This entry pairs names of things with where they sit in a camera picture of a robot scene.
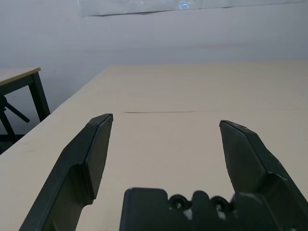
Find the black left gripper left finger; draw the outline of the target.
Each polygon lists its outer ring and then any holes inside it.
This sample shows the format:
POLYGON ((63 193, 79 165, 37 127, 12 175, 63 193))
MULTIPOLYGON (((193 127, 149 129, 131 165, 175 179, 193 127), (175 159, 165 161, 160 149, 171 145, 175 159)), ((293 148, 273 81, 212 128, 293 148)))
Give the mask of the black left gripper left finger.
POLYGON ((107 158, 113 115, 92 118, 57 159, 20 230, 74 231, 93 204, 107 158))

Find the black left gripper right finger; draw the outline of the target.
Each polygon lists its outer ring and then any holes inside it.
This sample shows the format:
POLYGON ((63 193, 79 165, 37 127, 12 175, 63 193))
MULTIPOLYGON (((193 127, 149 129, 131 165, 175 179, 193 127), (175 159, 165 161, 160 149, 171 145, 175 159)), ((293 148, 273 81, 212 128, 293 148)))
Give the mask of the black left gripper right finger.
POLYGON ((308 202, 280 161, 247 127, 219 124, 226 168, 236 193, 259 193, 285 231, 308 229, 308 202))

